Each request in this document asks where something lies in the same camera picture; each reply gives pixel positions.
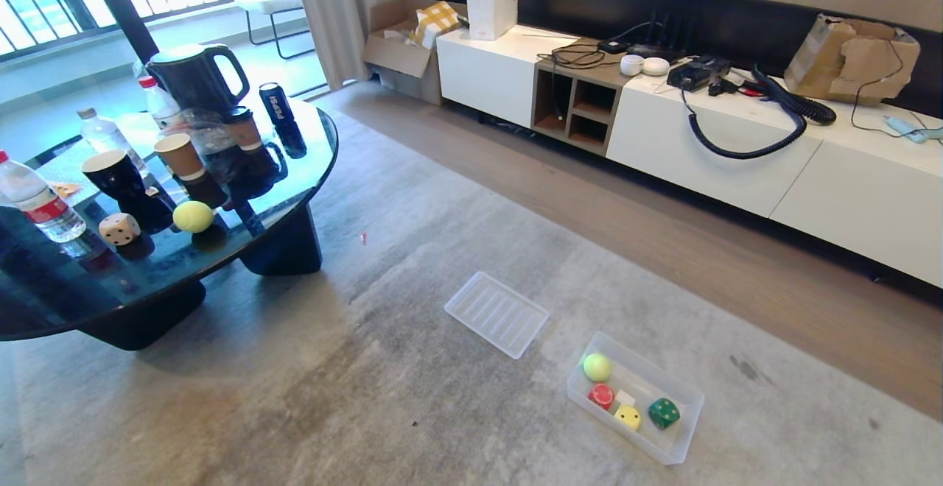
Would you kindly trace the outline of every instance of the black kettle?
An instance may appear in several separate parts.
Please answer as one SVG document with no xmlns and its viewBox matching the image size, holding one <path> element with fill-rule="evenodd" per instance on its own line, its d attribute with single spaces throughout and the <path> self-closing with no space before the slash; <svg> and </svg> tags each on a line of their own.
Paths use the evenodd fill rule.
<svg viewBox="0 0 943 486">
<path fill-rule="evenodd" d="M 218 56 L 226 57 L 239 75 L 242 87 L 238 93 L 234 94 L 223 79 L 216 64 Z M 223 113 L 249 94 L 249 79 L 246 79 L 242 64 L 225 44 L 188 44 L 162 51 L 151 57 L 147 69 L 161 80 L 181 109 Z"/>
</svg>

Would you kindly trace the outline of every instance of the yellow checkered cloth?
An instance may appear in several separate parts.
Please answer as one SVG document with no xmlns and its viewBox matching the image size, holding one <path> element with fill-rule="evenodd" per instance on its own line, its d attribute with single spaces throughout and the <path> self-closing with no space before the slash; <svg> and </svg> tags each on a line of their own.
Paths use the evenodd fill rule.
<svg viewBox="0 0 943 486">
<path fill-rule="evenodd" d="M 412 40 L 425 49 L 434 49 L 435 37 L 458 27 L 458 13 L 446 2 L 416 10 L 416 15 L 418 26 Z"/>
</svg>

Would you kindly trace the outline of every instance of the gray carpet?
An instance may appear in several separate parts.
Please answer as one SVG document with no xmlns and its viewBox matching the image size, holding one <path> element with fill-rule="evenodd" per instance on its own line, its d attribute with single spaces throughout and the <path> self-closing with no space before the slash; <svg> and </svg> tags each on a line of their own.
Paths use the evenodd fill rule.
<svg viewBox="0 0 943 486">
<path fill-rule="evenodd" d="M 324 269 L 206 281 L 131 354 L 0 344 L 3 484 L 932 484 L 940 425 L 345 116 Z M 367 233 L 366 244 L 360 234 Z M 519 361 L 442 306 L 475 271 L 551 311 Z M 664 467 L 566 398 L 605 331 L 707 395 Z"/>
</svg>

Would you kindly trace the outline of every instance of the yellow dice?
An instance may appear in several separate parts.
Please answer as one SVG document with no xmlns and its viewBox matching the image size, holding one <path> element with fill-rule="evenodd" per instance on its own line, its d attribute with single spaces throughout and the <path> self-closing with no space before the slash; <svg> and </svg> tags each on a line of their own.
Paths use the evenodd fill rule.
<svg viewBox="0 0 943 486">
<path fill-rule="evenodd" d="M 629 426 L 629 429 L 639 430 L 639 427 L 642 425 L 642 417 L 639 414 L 639 411 L 631 405 L 622 405 L 616 411 L 616 419 L 619 422 L 625 423 Z"/>
</svg>

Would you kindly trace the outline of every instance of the green dice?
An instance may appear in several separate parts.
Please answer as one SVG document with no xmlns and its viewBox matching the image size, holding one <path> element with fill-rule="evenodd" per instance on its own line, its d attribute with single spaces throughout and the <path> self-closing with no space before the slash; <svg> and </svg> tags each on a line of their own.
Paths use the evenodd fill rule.
<svg viewBox="0 0 943 486">
<path fill-rule="evenodd" d="M 649 418 L 658 429 L 665 430 L 681 419 L 681 413 L 670 399 L 661 398 L 649 406 Z"/>
</svg>

